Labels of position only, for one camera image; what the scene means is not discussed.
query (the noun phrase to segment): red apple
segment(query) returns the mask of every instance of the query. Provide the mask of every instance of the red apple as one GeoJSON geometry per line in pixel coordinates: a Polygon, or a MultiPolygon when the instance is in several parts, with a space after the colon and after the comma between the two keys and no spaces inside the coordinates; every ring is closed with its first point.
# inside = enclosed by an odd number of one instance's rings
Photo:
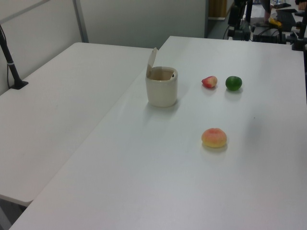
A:
{"type": "Polygon", "coordinates": [[[217,78],[215,76],[210,76],[203,79],[201,82],[204,87],[213,88],[217,84],[217,78]]]}

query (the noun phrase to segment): floor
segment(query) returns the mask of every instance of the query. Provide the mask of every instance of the floor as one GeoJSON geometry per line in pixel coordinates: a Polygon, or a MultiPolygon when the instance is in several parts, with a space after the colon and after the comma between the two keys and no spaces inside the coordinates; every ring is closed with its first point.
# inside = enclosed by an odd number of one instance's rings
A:
{"type": "Polygon", "coordinates": [[[25,207],[0,199],[0,230],[8,230],[25,207]]]}
{"type": "Polygon", "coordinates": [[[209,20],[208,21],[208,38],[223,39],[223,35],[228,27],[228,16],[223,21],[209,20]]]}

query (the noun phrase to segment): white cup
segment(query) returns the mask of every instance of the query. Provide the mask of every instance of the white cup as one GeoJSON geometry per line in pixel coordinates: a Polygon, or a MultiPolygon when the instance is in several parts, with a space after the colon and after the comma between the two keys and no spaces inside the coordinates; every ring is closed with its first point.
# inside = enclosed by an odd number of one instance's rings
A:
{"type": "Polygon", "coordinates": [[[148,102],[156,107],[170,107],[177,100],[178,73],[170,67],[154,67],[157,49],[153,49],[147,65],[146,89],[148,102]]]}

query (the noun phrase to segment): green lime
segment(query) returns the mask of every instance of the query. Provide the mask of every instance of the green lime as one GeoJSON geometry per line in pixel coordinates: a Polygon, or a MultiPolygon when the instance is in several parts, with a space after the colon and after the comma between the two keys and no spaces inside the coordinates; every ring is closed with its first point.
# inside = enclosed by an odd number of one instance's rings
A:
{"type": "Polygon", "coordinates": [[[231,91],[236,91],[242,86],[242,80],[236,76],[230,76],[226,79],[226,87],[231,91]]]}

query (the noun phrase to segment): white partition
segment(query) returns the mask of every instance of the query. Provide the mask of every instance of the white partition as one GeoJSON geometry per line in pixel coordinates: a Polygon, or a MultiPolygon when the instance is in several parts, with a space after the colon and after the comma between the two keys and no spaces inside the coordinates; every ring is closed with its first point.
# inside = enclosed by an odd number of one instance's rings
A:
{"type": "Polygon", "coordinates": [[[207,0],[80,0],[90,43],[159,48],[169,36],[204,37],[207,0]]]}
{"type": "Polygon", "coordinates": [[[6,22],[49,0],[0,0],[0,23],[6,22]]]}
{"type": "MultiPolygon", "coordinates": [[[[29,7],[24,1],[20,4],[29,7]]],[[[73,43],[81,41],[72,0],[46,1],[44,4],[2,23],[1,26],[22,79],[73,43]]],[[[9,75],[10,85],[12,85],[11,73],[9,75]]],[[[0,50],[0,95],[7,89],[6,60],[0,50]]]]}

